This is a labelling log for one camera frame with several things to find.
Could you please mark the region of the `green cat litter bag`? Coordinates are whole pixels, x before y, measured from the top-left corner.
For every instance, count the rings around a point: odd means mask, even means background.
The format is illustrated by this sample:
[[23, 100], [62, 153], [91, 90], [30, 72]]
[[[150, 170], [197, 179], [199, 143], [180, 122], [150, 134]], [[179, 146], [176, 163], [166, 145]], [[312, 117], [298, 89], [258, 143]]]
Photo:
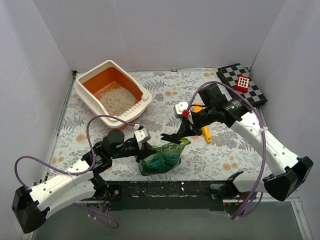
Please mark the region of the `green cat litter bag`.
[[155, 154], [140, 161], [138, 168], [143, 176], [164, 174], [177, 167], [181, 163], [181, 155], [186, 146], [191, 144], [187, 138], [182, 138], [181, 143], [163, 144], [153, 146]]

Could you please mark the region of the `yellow plastic litter scoop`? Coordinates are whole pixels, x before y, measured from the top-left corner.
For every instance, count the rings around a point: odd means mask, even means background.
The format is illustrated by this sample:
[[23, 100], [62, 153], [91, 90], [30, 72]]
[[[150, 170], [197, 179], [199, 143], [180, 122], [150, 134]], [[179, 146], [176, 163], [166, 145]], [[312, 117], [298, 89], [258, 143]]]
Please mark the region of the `yellow plastic litter scoop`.
[[[199, 112], [200, 110], [204, 109], [204, 105], [202, 105], [200, 102], [196, 102], [194, 105], [193, 105], [193, 111], [195, 113]], [[202, 128], [202, 134], [205, 138], [205, 141], [207, 144], [210, 144], [212, 142], [212, 138], [211, 138], [211, 134], [209, 132], [209, 128], [207, 126], [204, 126]]]

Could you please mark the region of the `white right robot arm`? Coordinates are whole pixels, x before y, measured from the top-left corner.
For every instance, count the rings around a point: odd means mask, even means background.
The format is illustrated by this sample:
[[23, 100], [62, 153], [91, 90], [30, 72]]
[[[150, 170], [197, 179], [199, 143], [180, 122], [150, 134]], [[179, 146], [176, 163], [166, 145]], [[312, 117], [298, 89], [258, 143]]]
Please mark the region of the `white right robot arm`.
[[184, 137], [200, 135], [202, 127], [221, 123], [241, 136], [260, 156], [261, 169], [257, 174], [239, 171], [225, 180], [224, 185], [215, 189], [215, 194], [237, 199], [243, 193], [268, 193], [278, 201], [285, 201], [307, 179], [314, 163], [308, 157], [299, 157], [277, 140], [257, 110], [240, 95], [228, 99], [217, 82], [197, 91], [204, 108], [191, 111], [188, 102], [175, 104], [173, 111], [181, 124], [173, 134], [174, 142], [180, 143]]

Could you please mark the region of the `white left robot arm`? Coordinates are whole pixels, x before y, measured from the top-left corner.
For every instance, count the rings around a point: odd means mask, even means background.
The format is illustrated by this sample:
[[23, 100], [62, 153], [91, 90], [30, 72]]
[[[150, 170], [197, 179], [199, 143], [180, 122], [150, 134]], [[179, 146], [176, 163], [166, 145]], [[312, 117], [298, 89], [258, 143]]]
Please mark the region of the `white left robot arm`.
[[37, 230], [54, 213], [75, 202], [103, 199], [107, 184], [100, 174], [112, 166], [114, 159], [135, 157], [139, 161], [155, 154], [156, 150], [148, 143], [150, 138], [145, 128], [136, 130], [129, 139], [125, 139], [121, 130], [113, 129], [69, 167], [66, 174], [32, 187], [19, 187], [11, 208], [23, 233]]

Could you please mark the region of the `small black clip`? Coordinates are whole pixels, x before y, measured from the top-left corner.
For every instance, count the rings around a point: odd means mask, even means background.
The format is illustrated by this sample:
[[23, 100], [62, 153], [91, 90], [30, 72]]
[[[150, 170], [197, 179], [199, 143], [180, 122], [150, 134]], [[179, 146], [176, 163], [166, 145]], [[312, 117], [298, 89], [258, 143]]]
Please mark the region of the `small black clip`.
[[167, 142], [174, 143], [174, 144], [181, 143], [181, 140], [176, 133], [173, 133], [173, 134], [162, 133], [160, 136], [161, 136], [161, 140], [163, 140], [163, 141], [167, 141]]

